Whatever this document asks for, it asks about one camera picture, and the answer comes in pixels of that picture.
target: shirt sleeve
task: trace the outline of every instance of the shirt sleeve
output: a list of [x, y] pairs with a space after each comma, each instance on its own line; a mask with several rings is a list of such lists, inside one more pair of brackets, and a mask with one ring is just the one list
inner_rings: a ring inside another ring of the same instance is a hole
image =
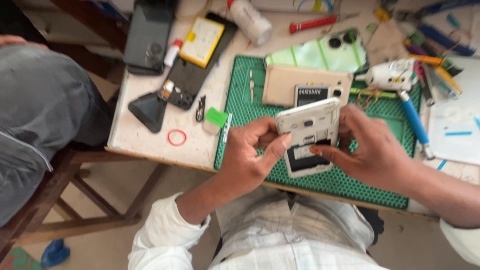
[[133, 240], [128, 255], [129, 270], [192, 270], [192, 255], [188, 249], [198, 243], [210, 223], [192, 225], [180, 215], [175, 199], [182, 193], [156, 201], [145, 225]]
[[440, 229], [453, 249], [467, 262], [480, 266], [480, 228], [455, 228], [443, 219]]

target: phone battery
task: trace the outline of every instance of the phone battery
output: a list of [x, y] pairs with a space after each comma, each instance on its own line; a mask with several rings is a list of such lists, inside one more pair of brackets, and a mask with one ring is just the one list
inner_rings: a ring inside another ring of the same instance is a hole
[[295, 157], [295, 160], [300, 160], [300, 159], [315, 156], [315, 154], [310, 152], [310, 148], [314, 145], [315, 144], [309, 144], [309, 145], [300, 146], [300, 147], [297, 147], [297, 148], [293, 149], [293, 156]]
[[330, 84], [296, 85], [295, 107], [300, 107], [330, 97]]

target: green silicone repair mat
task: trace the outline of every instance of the green silicone repair mat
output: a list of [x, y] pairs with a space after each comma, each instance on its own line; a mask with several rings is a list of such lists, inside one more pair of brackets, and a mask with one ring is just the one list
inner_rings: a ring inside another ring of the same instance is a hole
[[[250, 90], [250, 70], [252, 70], [254, 82], [253, 102]], [[263, 58], [242, 55], [235, 57], [225, 104], [225, 112], [233, 114], [232, 126], [242, 126], [260, 116], [275, 116], [279, 111], [285, 110], [283, 107], [262, 104], [264, 81], [265, 68]], [[365, 86], [364, 82], [354, 81], [352, 84], [352, 87], [356, 88], [365, 88]], [[418, 110], [421, 102], [420, 90], [415, 89], [412, 91], [410, 97]], [[355, 103], [356, 100], [357, 95], [350, 94], [348, 102]], [[411, 157], [414, 157], [417, 138], [403, 111], [399, 98], [379, 98], [377, 103], [371, 105], [366, 110], [366, 113], [370, 117], [385, 119], [406, 152]], [[218, 138], [214, 160], [215, 170], [219, 170], [222, 163], [225, 148], [225, 144], [222, 142], [223, 130], [220, 131]], [[346, 176], [338, 167], [334, 167], [329, 172], [289, 178], [285, 161], [282, 159], [273, 167], [265, 181], [395, 209], [407, 209], [408, 207], [408, 198], [362, 184]]]

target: floor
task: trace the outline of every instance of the floor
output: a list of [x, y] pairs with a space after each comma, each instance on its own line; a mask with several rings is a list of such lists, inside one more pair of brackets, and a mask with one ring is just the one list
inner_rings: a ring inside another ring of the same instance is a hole
[[[151, 161], [87, 164], [85, 167], [91, 171], [91, 175], [86, 178], [86, 182], [122, 212], [155, 166], [156, 163]], [[142, 210], [143, 220], [139, 224], [65, 239], [65, 244], [71, 248], [71, 256], [52, 269], [126, 269], [133, 237], [141, 228], [151, 204], [157, 199], [189, 190], [211, 175], [194, 169], [170, 167], [147, 198]], [[100, 209], [73, 185], [67, 187], [62, 198], [83, 217], [102, 215]], [[385, 232], [380, 236], [378, 244], [370, 247], [369, 251], [381, 266], [392, 270], [480, 269], [464, 262], [457, 255], [443, 237], [437, 223], [389, 212], [381, 212], [380, 215], [385, 220]], [[52, 210], [47, 221], [60, 221], [60, 217]], [[212, 214], [210, 227], [199, 244], [190, 250], [194, 269], [207, 269], [219, 238], [219, 227], [215, 214]], [[40, 259], [47, 244], [26, 245], [23, 248], [34, 258]]]

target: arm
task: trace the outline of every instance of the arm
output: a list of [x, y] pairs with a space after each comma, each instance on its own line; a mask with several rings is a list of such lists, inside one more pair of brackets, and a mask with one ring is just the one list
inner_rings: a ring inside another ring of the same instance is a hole
[[[370, 119], [353, 105], [340, 111], [338, 133], [339, 148], [315, 146], [310, 151], [362, 183], [410, 197], [437, 212], [452, 247], [466, 261], [480, 265], [480, 186], [411, 159], [385, 121]], [[351, 153], [353, 139], [359, 146]]]
[[[192, 269], [195, 245], [216, 208], [254, 190], [282, 158], [292, 136], [277, 136], [272, 117], [261, 117], [228, 133], [217, 175], [185, 194], [155, 202], [133, 241], [129, 270]], [[265, 150], [261, 156], [256, 149]]]
[[410, 185], [398, 193], [437, 212], [448, 223], [462, 228], [480, 227], [480, 186], [433, 169], [415, 160]]

